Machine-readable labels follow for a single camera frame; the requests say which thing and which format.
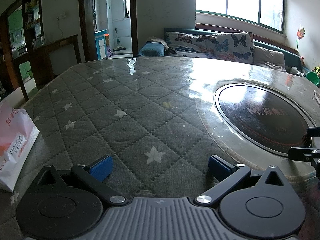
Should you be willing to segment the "blue folded blanket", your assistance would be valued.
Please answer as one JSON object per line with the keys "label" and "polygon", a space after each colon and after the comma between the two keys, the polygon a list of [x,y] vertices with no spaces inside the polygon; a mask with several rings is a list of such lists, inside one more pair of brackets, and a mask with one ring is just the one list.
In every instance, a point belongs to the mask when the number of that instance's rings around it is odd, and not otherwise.
{"label": "blue folded blanket", "polygon": [[161,43],[146,42],[139,50],[138,56],[165,56],[165,47]]}

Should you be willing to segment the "colourful pinwheel toy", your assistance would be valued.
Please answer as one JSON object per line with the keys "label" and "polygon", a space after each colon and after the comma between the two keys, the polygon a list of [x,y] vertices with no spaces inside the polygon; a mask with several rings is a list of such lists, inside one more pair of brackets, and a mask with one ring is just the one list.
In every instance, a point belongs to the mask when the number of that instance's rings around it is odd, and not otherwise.
{"label": "colourful pinwheel toy", "polygon": [[304,37],[304,35],[305,35],[305,29],[304,29],[304,27],[300,27],[300,28],[297,30],[297,46],[296,46],[296,51],[298,51],[299,41]]}

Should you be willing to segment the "dark wooden cabinet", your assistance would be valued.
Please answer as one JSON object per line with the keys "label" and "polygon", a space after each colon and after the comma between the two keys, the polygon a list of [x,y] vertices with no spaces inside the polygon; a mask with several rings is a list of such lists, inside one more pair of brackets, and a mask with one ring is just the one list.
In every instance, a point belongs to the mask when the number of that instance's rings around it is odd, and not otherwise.
{"label": "dark wooden cabinet", "polygon": [[33,68],[38,87],[64,71],[75,62],[70,49],[59,49],[49,62],[43,46],[70,36],[77,36],[85,61],[79,0],[1,0],[1,87],[20,103],[26,95],[20,64]]}

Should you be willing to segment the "dark wooden door frame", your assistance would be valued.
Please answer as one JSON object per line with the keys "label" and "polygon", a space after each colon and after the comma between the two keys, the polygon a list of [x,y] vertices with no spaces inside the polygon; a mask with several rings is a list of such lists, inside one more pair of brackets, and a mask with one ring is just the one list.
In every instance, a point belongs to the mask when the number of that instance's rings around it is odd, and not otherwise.
{"label": "dark wooden door frame", "polygon": [[79,0],[79,16],[86,61],[98,59],[94,32],[105,29],[108,56],[137,55],[136,0]]}

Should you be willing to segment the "round black induction cooktop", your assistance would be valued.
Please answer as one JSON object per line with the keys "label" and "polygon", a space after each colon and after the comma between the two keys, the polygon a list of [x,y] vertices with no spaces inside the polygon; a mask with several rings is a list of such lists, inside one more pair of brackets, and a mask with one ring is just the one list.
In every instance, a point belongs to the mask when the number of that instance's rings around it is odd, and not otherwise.
{"label": "round black induction cooktop", "polygon": [[311,119],[273,90],[244,83],[226,85],[217,90],[215,105],[240,135],[270,153],[287,156],[292,147],[312,145],[307,135]]}

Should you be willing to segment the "beige pillow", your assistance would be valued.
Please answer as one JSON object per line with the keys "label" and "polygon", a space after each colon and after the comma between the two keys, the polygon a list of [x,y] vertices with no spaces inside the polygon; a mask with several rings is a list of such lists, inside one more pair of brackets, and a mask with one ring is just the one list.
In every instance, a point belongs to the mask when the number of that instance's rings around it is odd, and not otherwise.
{"label": "beige pillow", "polygon": [[256,66],[286,72],[285,58],[282,52],[254,46],[253,64]]}

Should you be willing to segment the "green plastic basin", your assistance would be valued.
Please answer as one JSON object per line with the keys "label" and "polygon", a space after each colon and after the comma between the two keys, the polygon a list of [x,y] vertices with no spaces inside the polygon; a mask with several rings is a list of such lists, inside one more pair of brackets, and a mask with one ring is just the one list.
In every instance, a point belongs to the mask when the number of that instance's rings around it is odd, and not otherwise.
{"label": "green plastic basin", "polygon": [[315,72],[308,72],[306,75],[305,75],[305,78],[307,80],[309,80],[310,82],[312,82],[314,85],[316,85],[317,87],[319,87],[320,85],[320,79],[318,77],[318,75],[315,73]]}

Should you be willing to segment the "butterfly print cushion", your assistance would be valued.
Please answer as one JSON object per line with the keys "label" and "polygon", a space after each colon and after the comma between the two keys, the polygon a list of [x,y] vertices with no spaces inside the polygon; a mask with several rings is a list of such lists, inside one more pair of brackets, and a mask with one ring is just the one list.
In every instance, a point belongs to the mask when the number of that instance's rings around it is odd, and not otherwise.
{"label": "butterfly print cushion", "polygon": [[167,55],[217,59],[252,64],[254,44],[252,33],[217,33],[192,35],[167,31]]}

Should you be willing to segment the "window with green frame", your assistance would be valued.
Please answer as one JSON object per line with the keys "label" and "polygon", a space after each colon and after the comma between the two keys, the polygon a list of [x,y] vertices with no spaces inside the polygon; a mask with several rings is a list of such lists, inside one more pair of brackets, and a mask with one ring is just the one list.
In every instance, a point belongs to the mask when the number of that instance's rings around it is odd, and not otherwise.
{"label": "window with green frame", "polygon": [[285,0],[196,0],[196,11],[243,20],[282,33]]}

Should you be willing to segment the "pink white plastic bag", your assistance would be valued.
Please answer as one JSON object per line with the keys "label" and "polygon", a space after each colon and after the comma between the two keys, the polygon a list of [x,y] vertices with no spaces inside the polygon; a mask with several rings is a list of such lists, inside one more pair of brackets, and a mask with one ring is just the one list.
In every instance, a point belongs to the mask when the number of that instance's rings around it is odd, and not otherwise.
{"label": "pink white plastic bag", "polygon": [[13,192],[24,162],[39,135],[27,111],[1,102],[1,189]]}

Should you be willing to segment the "grey quilted star tablecloth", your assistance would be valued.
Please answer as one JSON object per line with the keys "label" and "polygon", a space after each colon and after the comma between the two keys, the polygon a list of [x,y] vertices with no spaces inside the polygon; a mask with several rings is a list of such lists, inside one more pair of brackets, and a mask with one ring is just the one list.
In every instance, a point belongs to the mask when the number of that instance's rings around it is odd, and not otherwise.
{"label": "grey quilted star tablecloth", "polygon": [[[319,159],[290,160],[220,115],[220,87],[264,87],[319,127],[319,88],[251,64],[132,57],[72,66],[23,109],[39,135],[13,192],[1,192],[1,239],[319,239]],[[71,168],[110,155],[103,181],[128,200],[103,204]],[[216,205],[194,199],[219,181],[211,155],[251,169]]]}

